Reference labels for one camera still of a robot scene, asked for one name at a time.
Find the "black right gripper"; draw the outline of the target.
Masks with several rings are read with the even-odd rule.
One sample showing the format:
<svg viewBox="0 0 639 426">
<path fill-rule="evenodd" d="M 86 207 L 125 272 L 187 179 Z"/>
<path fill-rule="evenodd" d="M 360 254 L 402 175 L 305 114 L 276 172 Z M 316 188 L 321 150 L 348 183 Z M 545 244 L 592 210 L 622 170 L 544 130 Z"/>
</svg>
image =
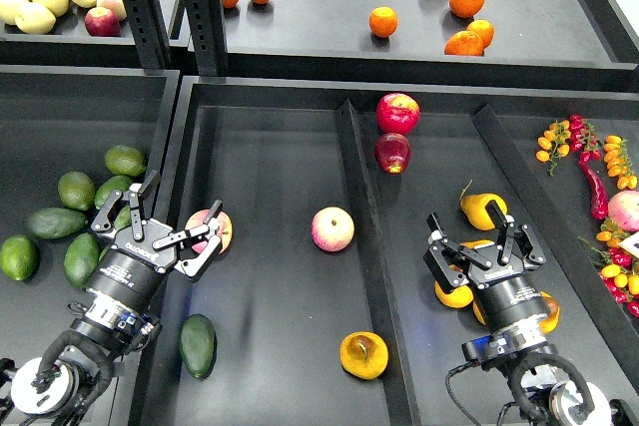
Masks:
<svg viewBox="0 0 639 426">
<path fill-rule="evenodd" d="M 424 262 L 443 292 L 470 283 L 490 332 L 523 319 L 545 318 L 546 300 L 525 272 L 547 260 L 533 228 L 517 223 L 496 200 L 489 201 L 485 211 L 498 229 L 496 260 L 450 240 L 437 214 L 431 213 L 426 220 L 430 235 Z"/>
</svg>

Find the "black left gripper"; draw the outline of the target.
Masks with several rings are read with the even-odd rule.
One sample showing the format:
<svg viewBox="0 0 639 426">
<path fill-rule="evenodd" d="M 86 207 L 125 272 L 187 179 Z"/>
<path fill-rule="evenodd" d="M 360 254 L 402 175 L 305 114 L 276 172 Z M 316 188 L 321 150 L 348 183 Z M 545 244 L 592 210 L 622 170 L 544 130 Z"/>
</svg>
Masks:
<svg viewBox="0 0 639 426">
<path fill-rule="evenodd" d="M 143 222 L 144 201 L 158 184 L 159 172 L 152 170 L 142 183 L 133 183 L 126 191 L 111 190 L 92 221 L 92 232 L 114 239 L 86 282 L 86 290 L 95 295 L 87 311 L 92 320 L 142 315 L 170 268 L 197 282 L 222 249 L 221 200 L 213 202 L 201 224 L 179 232 L 155 219 Z M 118 231 L 114 221 L 124 207 L 129 207 L 131 224 Z M 182 251 L 200 243 L 204 246 L 197 256 L 177 259 L 177 248 Z"/>
</svg>

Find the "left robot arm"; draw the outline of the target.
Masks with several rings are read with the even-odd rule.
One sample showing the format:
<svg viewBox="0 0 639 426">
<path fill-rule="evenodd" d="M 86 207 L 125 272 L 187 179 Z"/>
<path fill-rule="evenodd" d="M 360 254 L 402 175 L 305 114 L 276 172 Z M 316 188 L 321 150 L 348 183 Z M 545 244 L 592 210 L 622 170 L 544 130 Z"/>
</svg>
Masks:
<svg viewBox="0 0 639 426">
<path fill-rule="evenodd" d="M 1 416 L 13 411 L 30 425 L 78 425 L 110 387 L 121 360 L 144 349 L 162 325 L 151 303 L 165 279 L 178 272 L 197 281 L 223 247 L 221 201 L 201 222 L 175 230 L 144 216 L 143 202 L 160 181 L 156 171 L 143 183 L 109 193 L 91 230 L 108 243 L 84 287 L 91 297 L 72 325 L 41 356 L 22 366 L 1 361 Z"/>
</svg>

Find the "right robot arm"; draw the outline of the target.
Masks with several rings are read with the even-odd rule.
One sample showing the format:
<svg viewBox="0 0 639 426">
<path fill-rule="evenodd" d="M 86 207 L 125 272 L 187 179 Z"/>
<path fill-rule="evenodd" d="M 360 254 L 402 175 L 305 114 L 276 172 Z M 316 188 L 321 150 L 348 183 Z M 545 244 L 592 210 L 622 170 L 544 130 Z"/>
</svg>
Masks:
<svg viewBox="0 0 639 426">
<path fill-rule="evenodd" d="M 635 425 L 637 417 L 620 399 L 607 399 L 575 365 L 548 342 L 541 323 L 551 309 L 529 272 L 546 261 L 534 229 L 519 224 L 491 201 L 485 211 L 497 228 L 495 241 L 470 247 L 453 241 L 436 214 L 423 259 L 444 293 L 469 287 L 488 328 L 486 335 L 464 343 L 465 361 L 447 372 L 471 367 L 498 370 L 529 425 Z"/>
</svg>

